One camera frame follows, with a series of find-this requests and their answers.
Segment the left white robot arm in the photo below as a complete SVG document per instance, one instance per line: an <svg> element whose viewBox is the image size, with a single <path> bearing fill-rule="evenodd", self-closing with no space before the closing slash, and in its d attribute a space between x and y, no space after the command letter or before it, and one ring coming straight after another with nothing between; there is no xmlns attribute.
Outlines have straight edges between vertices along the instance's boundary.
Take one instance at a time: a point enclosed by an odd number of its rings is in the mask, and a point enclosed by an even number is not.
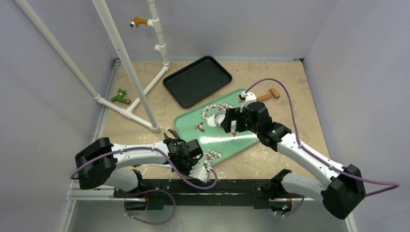
<svg viewBox="0 0 410 232"><path fill-rule="evenodd" d="M154 144L120 145L103 137L75 155L77 171L72 178L78 180L81 189L107 185L137 198L144 193L143 179L140 172L129 170L129 166L169 164L181 175L206 182L209 172L198 161L202 153L197 140L166 138Z"/></svg>

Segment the wooden dough roller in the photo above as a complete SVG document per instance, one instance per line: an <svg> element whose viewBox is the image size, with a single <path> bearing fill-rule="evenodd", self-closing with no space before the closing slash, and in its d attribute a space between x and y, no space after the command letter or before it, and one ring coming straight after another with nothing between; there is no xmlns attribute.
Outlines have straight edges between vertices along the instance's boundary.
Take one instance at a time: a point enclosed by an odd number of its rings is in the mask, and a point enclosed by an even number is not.
<svg viewBox="0 0 410 232"><path fill-rule="evenodd" d="M257 101L263 102L263 101L266 101L266 100L271 99L271 98L273 98L273 99L280 98L280 93L274 87L269 89L268 94L257 97Z"/></svg>

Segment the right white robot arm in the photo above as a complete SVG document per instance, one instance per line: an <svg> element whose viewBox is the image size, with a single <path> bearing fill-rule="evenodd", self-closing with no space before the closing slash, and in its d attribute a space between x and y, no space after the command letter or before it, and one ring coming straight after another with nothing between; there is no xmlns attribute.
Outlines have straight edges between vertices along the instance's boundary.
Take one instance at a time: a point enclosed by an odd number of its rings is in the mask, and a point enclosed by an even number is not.
<svg viewBox="0 0 410 232"><path fill-rule="evenodd" d="M338 219L345 219L365 198L366 191L361 171L354 165L343 166L319 152L308 151L308 146L283 124L274 122L262 102L252 102L243 108L226 110L221 127L232 132L250 131L266 147L297 162L313 177L303 177L288 169L271 179L267 190L271 200L297 194L323 203L325 209Z"/></svg>

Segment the white dough ball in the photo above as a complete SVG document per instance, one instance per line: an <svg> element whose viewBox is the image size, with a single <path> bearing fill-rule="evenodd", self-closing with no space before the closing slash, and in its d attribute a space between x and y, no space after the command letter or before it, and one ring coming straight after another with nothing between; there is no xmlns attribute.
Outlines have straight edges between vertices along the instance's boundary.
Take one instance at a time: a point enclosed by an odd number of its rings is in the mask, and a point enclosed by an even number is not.
<svg viewBox="0 0 410 232"><path fill-rule="evenodd" d="M207 124L210 127L219 127L221 122L222 122L222 119L220 116L217 116L217 117L211 116L207 119Z"/></svg>

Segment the black plastic tray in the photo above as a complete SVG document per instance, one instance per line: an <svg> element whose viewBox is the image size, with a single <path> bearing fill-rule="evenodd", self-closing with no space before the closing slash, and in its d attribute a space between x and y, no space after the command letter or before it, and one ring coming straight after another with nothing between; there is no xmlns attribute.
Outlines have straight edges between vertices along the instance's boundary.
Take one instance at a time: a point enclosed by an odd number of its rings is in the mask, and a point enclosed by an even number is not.
<svg viewBox="0 0 410 232"><path fill-rule="evenodd" d="M164 78L163 85L182 108L190 108L232 81L212 56L204 56Z"/></svg>

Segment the green floral tray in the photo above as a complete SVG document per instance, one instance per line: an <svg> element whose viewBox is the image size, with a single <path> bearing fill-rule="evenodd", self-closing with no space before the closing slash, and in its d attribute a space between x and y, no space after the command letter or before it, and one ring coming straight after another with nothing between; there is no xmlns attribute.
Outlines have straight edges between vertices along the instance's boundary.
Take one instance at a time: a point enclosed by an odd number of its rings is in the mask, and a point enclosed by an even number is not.
<svg viewBox="0 0 410 232"><path fill-rule="evenodd" d="M238 95L242 91L245 89L234 90L175 118L174 128L180 138L187 142L198 141L204 153L200 163L213 166L259 141L250 131L236 132L235 121L229 133L225 133L222 127L210 127L207 124L209 117L220 116L223 120L224 110L240 107L242 103L239 103Z"/></svg>

